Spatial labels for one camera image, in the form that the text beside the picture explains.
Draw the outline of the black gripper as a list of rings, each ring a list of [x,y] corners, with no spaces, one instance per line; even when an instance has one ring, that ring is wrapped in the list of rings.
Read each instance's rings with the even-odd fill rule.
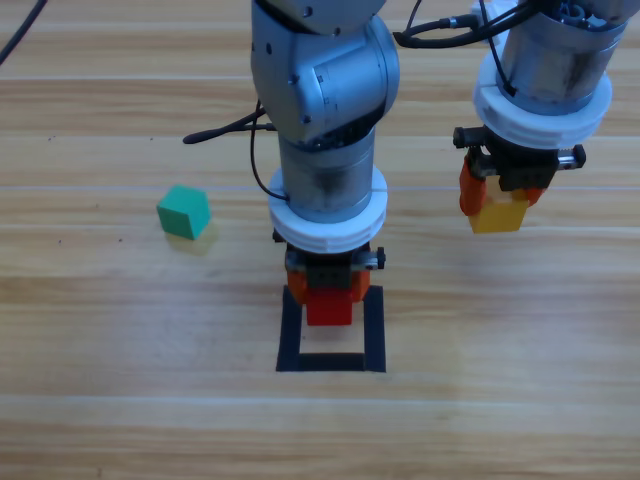
[[[503,139],[487,126],[456,127],[452,140],[457,149],[468,150],[459,176],[459,205],[466,216],[497,208],[494,176],[502,191],[525,189],[526,201],[535,205],[558,171],[581,169],[586,163],[580,144],[571,149],[529,148]]]
[[[351,289],[353,302],[362,302],[370,288],[372,271],[386,264],[383,247],[366,243],[337,254],[312,253],[293,246],[273,230],[273,240],[286,245],[287,287],[298,304],[306,304],[309,289]]]

